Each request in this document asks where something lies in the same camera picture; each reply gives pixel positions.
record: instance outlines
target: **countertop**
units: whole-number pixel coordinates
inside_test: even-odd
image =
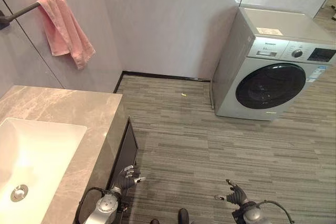
[[[73,222],[121,98],[112,93],[13,86],[0,99],[0,122],[13,117],[87,127],[42,224]]]

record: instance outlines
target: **wood-grain floor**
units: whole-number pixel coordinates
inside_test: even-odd
[[[124,94],[148,179],[130,191],[122,223],[177,223],[185,207],[196,223],[233,224],[235,206],[215,201],[230,178],[250,199],[276,200],[299,223],[336,223],[336,68],[273,122],[215,116],[209,83],[124,76]],[[273,224],[288,223],[263,206]]]

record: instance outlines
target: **washing machine door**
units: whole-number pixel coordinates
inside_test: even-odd
[[[295,97],[306,83],[305,71],[291,63],[277,63],[255,70],[236,89],[237,100],[251,109],[268,109]]]

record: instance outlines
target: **towel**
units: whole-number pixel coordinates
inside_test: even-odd
[[[78,69],[83,69],[96,53],[76,21],[66,0],[38,0],[43,14],[44,30],[51,54],[60,56],[70,53]]]

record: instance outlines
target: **sticker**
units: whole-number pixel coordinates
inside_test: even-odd
[[[271,35],[281,35],[281,36],[283,36],[283,34],[280,32],[279,29],[257,27],[257,30],[260,34],[271,34]]]
[[[326,66],[319,66],[314,72],[309,76],[309,78],[317,79],[326,70]]]
[[[314,72],[306,79],[306,82],[314,82],[316,79],[325,72],[326,66],[319,66]]]

